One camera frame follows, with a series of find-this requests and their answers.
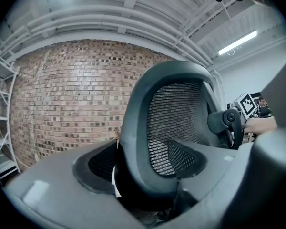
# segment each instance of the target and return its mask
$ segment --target ceiling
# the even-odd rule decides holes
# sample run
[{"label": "ceiling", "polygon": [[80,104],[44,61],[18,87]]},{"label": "ceiling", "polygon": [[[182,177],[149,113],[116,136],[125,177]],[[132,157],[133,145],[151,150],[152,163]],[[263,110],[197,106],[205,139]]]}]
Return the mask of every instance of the ceiling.
[{"label": "ceiling", "polygon": [[49,38],[110,32],[153,41],[207,68],[233,41],[281,26],[274,8],[249,0],[18,0],[0,25],[0,53],[10,61]]}]

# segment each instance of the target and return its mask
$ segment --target ceiling light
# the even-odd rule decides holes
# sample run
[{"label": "ceiling light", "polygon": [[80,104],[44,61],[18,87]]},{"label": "ceiling light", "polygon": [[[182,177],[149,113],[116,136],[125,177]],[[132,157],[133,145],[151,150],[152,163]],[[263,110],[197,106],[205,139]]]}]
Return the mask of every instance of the ceiling light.
[{"label": "ceiling light", "polygon": [[218,53],[219,53],[219,55],[222,55],[225,52],[230,51],[231,49],[237,47],[238,45],[240,45],[240,44],[242,44],[242,43],[244,43],[244,42],[246,42],[246,41],[248,41],[248,40],[250,40],[256,36],[257,36],[257,31],[254,31],[254,32],[242,37],[241,39],[237,40],[236,42],[230,44],[229,46],[219,50]]}]

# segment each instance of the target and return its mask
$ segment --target brick wall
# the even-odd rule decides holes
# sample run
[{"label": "brick wall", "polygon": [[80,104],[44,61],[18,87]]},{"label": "brick wall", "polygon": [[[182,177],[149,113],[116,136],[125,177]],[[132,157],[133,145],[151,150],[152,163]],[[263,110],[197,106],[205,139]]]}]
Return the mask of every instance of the brick wall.
[{"label": "brick wall", "polygon": [[146,48],[94,40],[58,43],[19,58],[10,126],[20,168],[114,137],[137,79],[167,60]]}]

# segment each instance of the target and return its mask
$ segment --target tube light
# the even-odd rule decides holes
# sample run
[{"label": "tube light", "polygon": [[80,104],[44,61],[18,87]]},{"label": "tube light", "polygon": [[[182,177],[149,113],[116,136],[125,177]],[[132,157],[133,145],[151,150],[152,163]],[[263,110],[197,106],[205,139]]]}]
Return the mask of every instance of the tube light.
[{"label": "tube light", "polygon": [[219,55],[222,55],[222,54],[224,54],[225,52],[230,51],[231,49],[237,47],[237,46],[240,45],[240,44],[243,44],[244,42],[246,42],[246,41],[248,41],[248,40],[250,40],[250,39],[252,39],[252,38],[254,38],[254,37],[256,37],[256,36],[257,36],[257,31],[254,31],[254,32],[252,32],[252,33],[250,33],[250,34],[248,34],[248,35],[242,37],[241,39],[235,41],[234,43],[230,44],[229,46],[226,46],[225,48],[219,50],[219,51],[218,51],[218,54],[219,54]]}]

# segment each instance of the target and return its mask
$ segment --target hand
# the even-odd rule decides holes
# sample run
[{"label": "hand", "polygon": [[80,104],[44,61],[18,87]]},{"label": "hand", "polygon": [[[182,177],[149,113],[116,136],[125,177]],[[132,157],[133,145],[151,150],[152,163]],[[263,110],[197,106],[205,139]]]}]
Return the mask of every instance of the hand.
[{"label": "hand", "polygon": [[247,120],[247,125],[244,132],[250,132],[260,135],[262,133],[273,131],[277,128],[276,120],[274,117],[270,118],[253,118]]}]

